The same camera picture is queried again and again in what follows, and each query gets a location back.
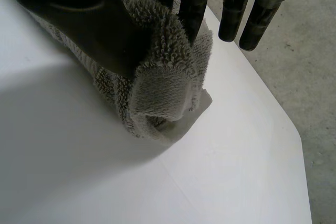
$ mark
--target terry cloth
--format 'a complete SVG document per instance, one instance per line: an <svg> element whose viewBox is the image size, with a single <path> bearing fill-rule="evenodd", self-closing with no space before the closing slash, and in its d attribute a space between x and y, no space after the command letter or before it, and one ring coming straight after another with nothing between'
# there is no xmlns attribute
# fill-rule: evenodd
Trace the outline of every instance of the terry cloth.
<svg viewBox="0 0 336 224"><path fill-rule="evenodd" d="M191 128L211 104L202 88L211 54L212 33L203 22L193 45L173 14L154 0L123 0L134 22L153 30L147 56L128 79L98 65L52 24L30 13L56 40L68 47L90 72L93 84L116 109L126 130L170 145Z"/></svg>

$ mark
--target white table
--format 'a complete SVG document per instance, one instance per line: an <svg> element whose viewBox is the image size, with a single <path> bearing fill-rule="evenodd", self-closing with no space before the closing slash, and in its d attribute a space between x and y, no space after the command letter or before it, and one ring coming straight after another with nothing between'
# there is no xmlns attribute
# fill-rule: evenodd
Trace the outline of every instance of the white table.
<svg viewBox="0 0 336 224"><path fill-rule="evenodd" d="M213 104L164 149L131 137L71 54L0 0L0 223L310 224L297 130L214 37Z"/></svg>

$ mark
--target towel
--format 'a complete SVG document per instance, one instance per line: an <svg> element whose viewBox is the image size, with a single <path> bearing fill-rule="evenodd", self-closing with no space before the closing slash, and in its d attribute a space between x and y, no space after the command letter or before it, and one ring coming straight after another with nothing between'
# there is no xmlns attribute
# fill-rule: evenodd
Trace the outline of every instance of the towel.
<svg viewBox="0 0 336 224"><path fill-rule="evenodd" d="M202 88L212 33L203 22L191 47L175 15L179 0L174 1L172 12L155 0L123 1L134 22L153 31L150 48L136 68L134 79L107 71L52 24L29 13L75 54L129 133L171 145L188 132L212 102Z"/></svg>

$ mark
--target gray floor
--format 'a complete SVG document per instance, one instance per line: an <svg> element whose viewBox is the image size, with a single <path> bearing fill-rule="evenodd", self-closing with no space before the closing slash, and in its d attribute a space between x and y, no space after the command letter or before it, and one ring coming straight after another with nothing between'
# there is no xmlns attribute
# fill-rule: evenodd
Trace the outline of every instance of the gray floor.
<svg viewBox="0 0 336 224"><path fill-rule="evenodd" d="M218 19L222 1L208 2ZM258 47L243 51L301 135L313 224L336 223L335 51L336 0L283 2Z"/></svg>

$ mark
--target black metal part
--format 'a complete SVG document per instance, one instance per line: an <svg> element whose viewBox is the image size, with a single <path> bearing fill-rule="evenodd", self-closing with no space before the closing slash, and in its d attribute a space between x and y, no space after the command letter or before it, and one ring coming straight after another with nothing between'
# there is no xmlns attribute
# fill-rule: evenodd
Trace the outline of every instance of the black metal part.
<svg viewBox="0 0 336 224"><path fill-rule="evenodd" d="M222 19L218 36L221 40L231 42L235 39L248 0L224 0Z"/></svg>
<svg viewBox="0 0 336 224"><path fill-rule="evenodd" d="M239 41L241 49L252 51L257 47L282 1L284 0L255 0Z"/></svg>
<svg viewBox="0 0 336 224"><path fill-rule="evenodd" d="M50 22L98 64L132 78L145 56L149 31L138 28L122 0L18 0Z"/></svg>

